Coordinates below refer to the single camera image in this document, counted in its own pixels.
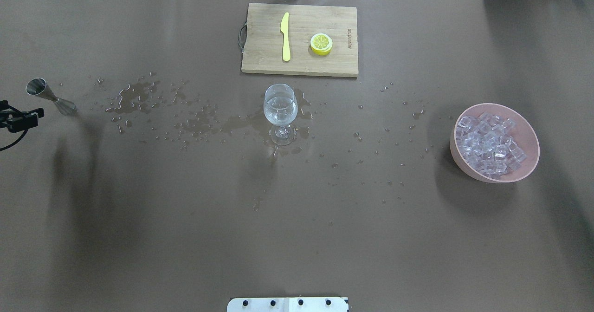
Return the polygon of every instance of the wooden cutting board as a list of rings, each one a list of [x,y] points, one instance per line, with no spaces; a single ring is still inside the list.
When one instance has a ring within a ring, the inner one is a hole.
[[[280,20],[289,13],[291,60],[284,62]],[[310,39],[326,33],[333,47],[327,56],[310,49]],[[244,73],[353,77],[359,75],[357,9],[355,7],[270,5],[248,6]]]

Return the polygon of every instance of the cable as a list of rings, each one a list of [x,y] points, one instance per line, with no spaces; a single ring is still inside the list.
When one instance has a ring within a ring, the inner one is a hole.
[[[18,113],[21,117],[25,118],[25,115],[23,115],[23,113],[21,111],[19,111],[18,109],[15,109],[11,105],[7,104],[7,106],[12,111],[14,111],[15,113]],[[15,141],[13,141],[13,143],[11,143],[10,145],[2,147],[0,149],[0,151],[4,151],[4,150],[10,149],[11,147],[15,146],[17,143],[19,143],[19,141],[21,141],[25,137],[25,135],[27,134],[27,131],[28,131],[28,129],[25,129],[19,138],[17,138]]]

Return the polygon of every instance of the jigger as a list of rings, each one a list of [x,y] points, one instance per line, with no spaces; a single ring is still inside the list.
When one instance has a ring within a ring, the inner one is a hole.
[[[27,83],[27,94],[52,101],[62,115],[74,115],[78,111],[74,103],[56,97],[47,85],[47,82],[42,78],[32,79]]]

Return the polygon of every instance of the bowl of ice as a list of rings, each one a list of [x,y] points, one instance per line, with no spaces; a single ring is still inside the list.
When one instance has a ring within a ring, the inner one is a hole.
[[[538,138],[528,121],[496,103],[473,105],[458,117],[450,151],[463,172],[488,183],[524,179],[541,156]]]

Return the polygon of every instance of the lemon slice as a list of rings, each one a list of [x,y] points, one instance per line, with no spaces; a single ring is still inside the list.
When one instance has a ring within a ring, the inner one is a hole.
[[[332,39],[325,33],[316,33],[310,40],[311,50],[320,56],[325,56],[332,49]]]

